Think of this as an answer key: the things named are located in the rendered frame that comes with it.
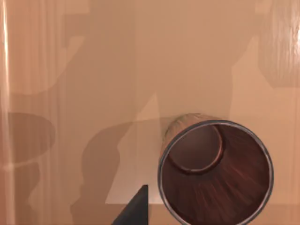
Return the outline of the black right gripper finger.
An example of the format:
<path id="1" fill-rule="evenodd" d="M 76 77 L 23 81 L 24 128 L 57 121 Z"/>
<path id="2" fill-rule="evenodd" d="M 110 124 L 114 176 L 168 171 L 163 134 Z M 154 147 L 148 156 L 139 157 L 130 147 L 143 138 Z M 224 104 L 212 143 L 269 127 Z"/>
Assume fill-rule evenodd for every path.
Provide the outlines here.
<path id="1" fill-rule="evenodd" d="M 149 188 L 142 185 L 112 225 L 149 225 Z"/>

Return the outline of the brown wooden cup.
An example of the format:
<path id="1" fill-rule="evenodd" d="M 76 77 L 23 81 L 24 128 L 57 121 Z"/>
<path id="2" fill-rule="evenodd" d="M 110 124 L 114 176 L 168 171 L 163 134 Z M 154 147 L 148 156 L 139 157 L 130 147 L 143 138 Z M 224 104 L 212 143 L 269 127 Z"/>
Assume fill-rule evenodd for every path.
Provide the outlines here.
<path id="1" fill-rule="evenodd" d="M 188 113 L 165 132 L 157 184 L 164 205 L 182 225 L 247 225 L 270 198 L 274 167 L 247 127 Z"/>

